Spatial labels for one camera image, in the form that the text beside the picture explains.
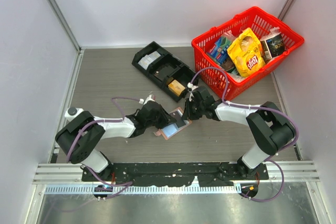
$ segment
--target wood grain surface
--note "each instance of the wood grain surface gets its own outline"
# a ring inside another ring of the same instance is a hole
[[[85,50],[72,106],[88,110],[95,116],[117,118],[120,113],[111,103],[111,97],[146,98],[153,93],[156,101],[168,112],[177,107],[184,108],[184,100],[176,103],[131,65],[134,54],[139,50]],[[170,47],[167,50],[194,69],[192,47]],[[212,91],[211,93],[218,99],[218,96]],[[271,76],[263,78],[233,101],[245,104],[272,101],[280,107]],[[119,100],[119,104],[126,114],[134,113],[141,106],[127,100]],[[97,149],[112,162],[215,162],[236,161],[255,142],[249,127],[207,118],[194,121],[169,140],[155,136],[154,130],[155,128],[149,128],[143,135],[135,138],[104,139],[98,143]],[[294,161],[297,158],[291,147],[282,151],[274,160]],[[65,162],[62,151],[57,162]]]

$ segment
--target yellow snack bag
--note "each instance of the yellow snack bag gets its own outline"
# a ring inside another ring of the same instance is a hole
[[[265,65],[261,43],[251,28],[246,28],[227,52],[242,77],[248,77]]]

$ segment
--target black box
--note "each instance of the black box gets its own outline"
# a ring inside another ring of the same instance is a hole
[[[147,69],[139,65],[138,62],[143,57],[155,51],[161,54],[161,56],[149,64]],[[185,98],[187,88],[178,96],[168,88],[168,85],[172,80],[177,80],[180,84],[187,87],[187,84],[196,74],[188,65],[181,62],[177,57],[154,41],[135,54],[132,65],[151,79],[160,89],[173,98],[175,102]],[[196,77],[193,83],[194,85],[198,84],[198,79],[199,76]]]

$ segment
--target white wall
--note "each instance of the white wall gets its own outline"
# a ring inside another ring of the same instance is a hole
[[[306,41],[276,70],[286,108],[300,128],[301,153],[304,158],[314,160],[333,210],[336,206],[335,14],[335,0],[296,0],[284,21]]]
[[[23,223],[76,52],[46,0],[0,0],[0,217]]]
[[[81,46],[189,44],[251,6],[278,15],[286,0],[56,0]]]

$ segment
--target red basket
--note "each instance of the red basket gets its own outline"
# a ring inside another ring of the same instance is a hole
[[[250,86],[261,80],[263,77],[271,73],[282,63],[282,61],[295,49],[305,41],[300,35],[291,30],[285,23],[276,17],[264,12],[259,7],[251,7],[250,9],[234,16],[230,21],[218,27],[213,27],[206,33],[193,39],[192,46],[195,52],[195,69],[196,71],[206,67],[220,68],[205,52],[208,52],[222,35],[223,32],[231,30],[233,35],[238,36],[243,30],[250,27],[256,36],[260,39],[267,35],[273,27],[280,27],[282,38],[286,45],[286,51],[276,57],[271,62],[257,72],[245,78],[242,82],[235,81],[229,74],[228,89],[225,94],[226,100],[231,100],[244,92]],[[207,69],[201,73],[202,80],[219,96],[222,97],[225,87],[225,78],[223,74],[217,70]]]

